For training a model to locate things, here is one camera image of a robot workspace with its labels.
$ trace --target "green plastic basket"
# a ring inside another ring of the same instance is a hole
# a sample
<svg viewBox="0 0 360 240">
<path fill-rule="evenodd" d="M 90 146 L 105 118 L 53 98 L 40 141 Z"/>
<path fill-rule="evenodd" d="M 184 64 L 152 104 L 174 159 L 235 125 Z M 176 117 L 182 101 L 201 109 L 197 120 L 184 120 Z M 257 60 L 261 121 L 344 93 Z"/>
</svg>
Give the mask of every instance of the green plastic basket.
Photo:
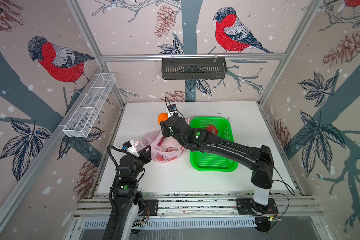
<svg viewBox="0 0 360 240">
<path fill-rule="evenodd" d="M 197 117 L 191 121 L 191 128 L 203 128 L 213 125 L 217 128 L 217 136 L 233 142 L 231 124 L 225 118 Z M 199 171 L 232 172 L 237 168 L 238 162 L 212 153 L 191 152 L 191 164 Z"/>
</svg>

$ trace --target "cable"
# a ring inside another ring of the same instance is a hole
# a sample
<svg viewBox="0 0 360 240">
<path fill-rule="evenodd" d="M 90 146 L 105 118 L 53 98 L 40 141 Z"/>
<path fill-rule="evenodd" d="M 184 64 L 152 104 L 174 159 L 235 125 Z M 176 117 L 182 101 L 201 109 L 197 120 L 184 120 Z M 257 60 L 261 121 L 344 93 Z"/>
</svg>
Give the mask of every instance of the cable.
<svg viewBox="0 0 360 240">
<path fill-rule="evenodd" d="M 285 187 L 288 189 L 288 192 L 290 193 L 290 194 L 292 194 L 293 196 L 295 196 L 295 191 L 292 189 L 292 187 L 291 186 L 289 186 L 288 184 L 286 184 L 285 182 L 284 182 L 284 180 L 283 180 L 283 178 L 282 178 L 282 176 L 279 174 L 279 171 L 275 168 L 275 166 L 273 166 L 273 169 L 275 169 L 276 170 L 276 172 L 277 172 L 277 174 L 279 175 L 279 177 L 281 178 L 281 181 L 280 180 L 272 180 L 272 181 L 278 181 L 278 182 L 282 182 L 282 183 L 284 183 L 284 185 L 285 185 Z"/>
<path fill-rule="evenodd" d="M 280 216 L 280 219 L 281 219 L 281 218 L 283 217 L 283 215 L 286 213 L 286 211 L 288 210 L 288 208 L 289 208 L 289 198 L 288 198 L 286 195 L 284 195 L 284 194 L 282 194 L 282 193 L 278 193 L 278 192 L 272 193 L 272 194 L 270 194 L 270 195 L 274 195 L 274 194 L 283 195 L 283 196 L 286 197 L 287 200 L 288 200 L 288 206 L 287 206 L 287 208 L 285 209 L 285 211 L 281 214 L 281 216 Z M 270 231 L 270 230 L 276 225 L 276 223 L 278 223 L 278 221 L 275 222 L 268 231 Z"/>
</svg>

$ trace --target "white table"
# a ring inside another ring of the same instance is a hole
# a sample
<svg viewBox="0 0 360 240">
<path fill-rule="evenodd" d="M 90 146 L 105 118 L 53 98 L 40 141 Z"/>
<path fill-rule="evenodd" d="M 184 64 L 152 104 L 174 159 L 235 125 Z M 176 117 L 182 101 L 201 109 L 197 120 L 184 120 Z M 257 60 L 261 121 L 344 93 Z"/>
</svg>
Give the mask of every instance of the white table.
<svg viewBox="0 0 360 240">
<path fill-rule="evenodd" d="M 229 120 L 234 142 L 251 146 L 268 146 L 271 149 L 274 166 L 284 181 L 293 189 L 294 185 L 269 133 L 264 119 L 254 101 L 234 102 L 187 102 L 175 103 L 184 117 L 191 120 L 198 116 L 218 116 Z M 160 130 L 157 116 L 166 111 L 165 103 L 127 103 L 113 146 L 121 148 L 129 140 L 139 141 L 145 134 Z M 112 151 L 117 161 L 124 154 Z M 145 166 L 144 177 L 139 182 L 139 191 L 155 194 L 214 194 L 253 190 L 252 171 L 239 164 L 233 172 L 200 172 L 190 163 L 187 151 L 179 159 L 159 163 L 151 161 Z M 109 158 L 97 193 L 109 193 L 115 177 L 115 165 Z M 280 180 L 274 171 L 273 179 Z M 272 189 L 287 188 L 281 182 L 274 182 Z"/>
</svg>

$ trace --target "bird illustration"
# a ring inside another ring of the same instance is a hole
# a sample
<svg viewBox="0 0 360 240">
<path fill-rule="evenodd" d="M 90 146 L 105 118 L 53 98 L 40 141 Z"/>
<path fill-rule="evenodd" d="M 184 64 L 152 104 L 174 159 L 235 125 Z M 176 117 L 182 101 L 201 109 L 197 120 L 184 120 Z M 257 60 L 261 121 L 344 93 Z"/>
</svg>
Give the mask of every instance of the bird illustration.
<svg viewBox="0 0 360 240">
<path fill-rule="evenodd" d="M 216 41 L 225 49 L 224 53 L 227 51 L 241 53 L 249 48 L 271 53 L 253 36 L 249 27 L 240 21 L 232 7 L 219 9 L 213 19 L 216 20 Z"/>
<path fill-rule="evenodd" d="M 74 93 L 80 93 L 76 90 L 76 81 L 81 75 L 85 76 L 86 64 L 95 59 L 90 55 L 74 51 L 72 48 L 60 47 L 48 42 L 41 36 L 35 36 L 29 41 L 28 51 L 31 59 L 33 61 L 37 59 L 54 79 L 63 83 L 75 84 L 71 97 Z"/>
<path fill-rule="evenodd" d="M 355 12 L 355 7 L 359 6 L 360 5 L 360 0 L 333 0 L 329 3 L 327 3 L 327 5 L 330 5 L 334 2 L 337 2 L 337 1 L 341 1 L 341 2 L 344 2 L 340 7 L 339 7 L 339 14 L 338 15 L 341 15 L 341 12 L 344 10 L 345 7 L 351 7 L 353 8 L 353 14 L 350 16 L 352 17 L 353 15 L 357 15 L 358 13 Z"/>
</svg>

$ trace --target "pine cone illustration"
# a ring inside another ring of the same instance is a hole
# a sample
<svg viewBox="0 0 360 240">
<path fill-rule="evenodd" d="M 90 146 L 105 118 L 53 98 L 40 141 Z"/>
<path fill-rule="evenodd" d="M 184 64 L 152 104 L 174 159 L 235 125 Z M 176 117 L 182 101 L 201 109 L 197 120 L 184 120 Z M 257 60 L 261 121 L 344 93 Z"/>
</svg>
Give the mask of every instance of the pine cone illustration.
<svg viewBox="0 0 360 240">
<path fill-rule="evenodd" d="M 0 31 L 12 31 L 12 28 L 23 25 L 23 16 L 19 10 L 24 10 L 14 0 L 0 0 Z"/>
<path fill-rule="evenodd" d="M 96 179 L 97 167 L 90 161 L 86 161 L 79 171 L 80 178 L 77 179 L 77 185 L 73 189 L 76 192 L 75 197 L 78 197 L 77 205 L 81 199 L 89 197 L 92 185 Z"/>
<path fill-rule="evenodd" d="M 274 131 L 276 132 L 276 136 L 279 139 L 281 146 L 283 148 L 286 147 L 286 149 L 289 149 L 290 147 L 290 141 L 291 141 L 291 135 L 289 133 L 288 127 L 284 125 L 284 123 L 281 123 L 281 119 L 279 121 L 275 121 L 275 119 L 272 119 L 271 122 L 272 127 Z"/>
<path fill-rule="evenodd" d="M 189 95 L 183 91 L 175 90 L 174 92 L 166 92 L 163 95 L 163 98 L 160 98 L 160 101 L 164 102 L 164 98 L 167 97 L 170 102 L 189 102 L 191 98 Z"/>
<path fill-rule="evenodd" d="M 169 6 L 160 6 L 160 10 L 156 14 L 155 34 L 161 38 L 167 35 L 172 27 L 175 25 L 175 13 Z"/>
<path fill-rule="evenodd" d="M 328 55 L 324 55 L 323 65 L 329 64 L 330 67 L 338 63 L 349 62 L 360 52 L 360 31 L 354 31 L 341 39 L 340 43 L 328 51 Z"/>
</svg>

